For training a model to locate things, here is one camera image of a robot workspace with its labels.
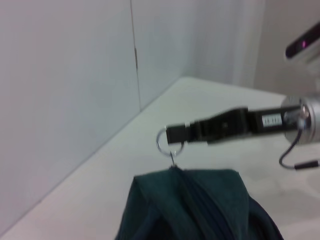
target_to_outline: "metal ring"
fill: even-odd
[[[181,142],[181,148],[177,151],[174,151],[174,152],[166,152],[164,151],[160,145],[159,145],[159,140],[160,140],[160,137],[163,133],[165,133],[167,131],[167,128],[163,128],[159,131],[158,135],[156,136],[156,146],[158,148],[158,150],[160,151],[160,153],[162,153],[163,155],[167,156],[167,157],[171,157],[171,155],[173,155],[174,157],[178,156],[182,150],[184,149],[184,146],[185,146],[185,143],[184,142]]]

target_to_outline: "label sticker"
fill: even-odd
[[[282,118],[281,114],[272,114],[262,116],[263,127],[281,126]]]

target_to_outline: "black cable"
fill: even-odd
[[[284,158],[292,151],[292,149],[298,144],[300,138],[301,138],[301,135],[302,135],[302,129],[299,129],[298,130],[298,134],[296,136],[296,138],[294,139],[294,141],[292,142],[291,146],[287,149],[287,151],[285,151],[280,159],[279,159],[279,164],[285,168],[285,169],[288,169],[288,170],[301,170],[301,169],[310,169],[310,168],[317,168],[319,167],[319,160],[312,160],[312,161],[308,161],[308,162],[303,162],[303,163],[298,163],[298,164],[295,164],[293,166],[290,166],[290,165],[286,165],[283,163],[284,161]]]

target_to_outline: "white tabletop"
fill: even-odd
[[[133,177],[170,167],[171,160],[158,152],[155,142],[164,125],[191,122],[240,106],[278,107],[283,99],[278,94],[182,78],[1,240],[113,239]],[[237,170],[251,196],[271,215],[284,239],[319,239],[320,170],[282,169],[278,159],[288,146],[282,135],[211,146],[189,144],[175,161],[183,169]],[[301,146],[286,162],[317,156],[320,145]]]

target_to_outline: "metal hook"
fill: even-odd
[[[163,133],[165,133],[166,131],[167,131],[167,128],[166,128],[166,127],[164,127],[163,129],[161,129],[161,130],[159,131],[158,135],[156,136],[156,142],[155,142],[155,143],[156,143],[156,146],[157,146],[158,150],[160,151],[160,153],[162,153],[163,155],[171,158],[172,164],[175,166],[176,164],[175,164],[175,161],[174,161],[174,156],[176,157],[176,156],[178,156],[178,155],[182,152],[182,150],[184,149],[185,143],[182,142],[182,143],[181,143],[181,148],[180,148],[179,150],[174,151],[173,153],[172,153],[172,151],[170,151],[170,152],[164,151],[164,150],[160,147],[159,141],[160,141],[161,135],[162,135]]]

